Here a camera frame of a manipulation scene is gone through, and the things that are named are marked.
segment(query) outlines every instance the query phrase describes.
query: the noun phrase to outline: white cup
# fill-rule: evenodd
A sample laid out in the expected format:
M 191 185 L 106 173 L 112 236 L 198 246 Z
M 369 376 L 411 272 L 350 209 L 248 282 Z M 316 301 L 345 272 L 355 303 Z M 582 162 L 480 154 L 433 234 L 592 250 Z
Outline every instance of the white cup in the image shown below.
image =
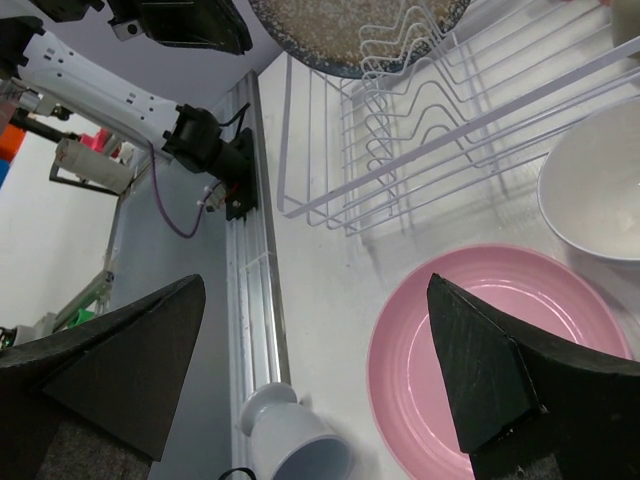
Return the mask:
M 240 428 L 258 480 L 346 480 L 349 445 L 297 401 L 289 385 L 270 383 L 242 406 Z

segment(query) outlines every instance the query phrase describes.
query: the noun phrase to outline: white table surface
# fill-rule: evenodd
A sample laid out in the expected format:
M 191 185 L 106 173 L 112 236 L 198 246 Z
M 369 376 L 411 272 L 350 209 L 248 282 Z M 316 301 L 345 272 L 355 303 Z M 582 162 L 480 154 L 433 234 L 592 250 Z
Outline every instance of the white table surface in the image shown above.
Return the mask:
M 259 77 L 275 210 L 284 103 L 285 56 Z M 305 100 L 293 99 L 293 121 Z M 305 151 L 289 152 L 304 162 Z M 408 478 L 378 433 L 367 393 L 367 352 L 386 299 L 412 270 L 465 245 L 529 247 L 570 265 L 607 299 L 640 358 L 640 273 L 606 265 L 559 241 L 536 200 L 540 163 L 459 192 L 402 229 L 389 222 L 360 236 L 309 227 L 274 213 L 293 386 L 353 445 L 354 479 Z

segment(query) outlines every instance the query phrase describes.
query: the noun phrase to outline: bowl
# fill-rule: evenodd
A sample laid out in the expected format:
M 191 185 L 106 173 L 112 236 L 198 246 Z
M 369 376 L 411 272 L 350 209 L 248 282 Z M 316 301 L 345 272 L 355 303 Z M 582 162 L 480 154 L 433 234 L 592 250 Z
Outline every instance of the bowl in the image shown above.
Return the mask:
M 640 262 L 640 99 L 589 116 L 560 140 L 540 171 L 538 202 L 568 244 Z

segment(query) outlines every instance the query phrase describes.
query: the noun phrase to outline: dish rack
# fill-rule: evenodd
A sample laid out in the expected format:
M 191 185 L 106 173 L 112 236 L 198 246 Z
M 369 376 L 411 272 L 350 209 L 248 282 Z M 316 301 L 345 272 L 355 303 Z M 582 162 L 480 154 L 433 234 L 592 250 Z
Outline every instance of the dish rack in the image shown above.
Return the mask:
M 277 189 L 286 217 L 347 235 L 415 220 L 541 162 L 583 118 L 640 93 L 640 65 L 627 58 L 640 37 L 614 48 L 597 0 L 474 0 L 446 34 L 430 5 L 403 0 L 392 25 L 360 29 L 361 80 L 287 58 Z M 410 65 L 425 44 L 430 54 Z

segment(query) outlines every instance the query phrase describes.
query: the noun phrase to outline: wire rack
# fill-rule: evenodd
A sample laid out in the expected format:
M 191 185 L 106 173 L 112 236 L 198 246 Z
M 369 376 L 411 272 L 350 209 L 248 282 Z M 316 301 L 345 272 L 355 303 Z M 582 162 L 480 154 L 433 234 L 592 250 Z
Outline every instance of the wire rack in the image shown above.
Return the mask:
M 596 0 L 475 0 L 448 33 L 428 1 L 403 0 L 392 25 L 359 33 L 362 80 L 287 59 L 277 191 L 286 217 L 347 235 L 542 161 L 567 129 L 640 92 L 627 58 L 640 37 L 614 48 Z

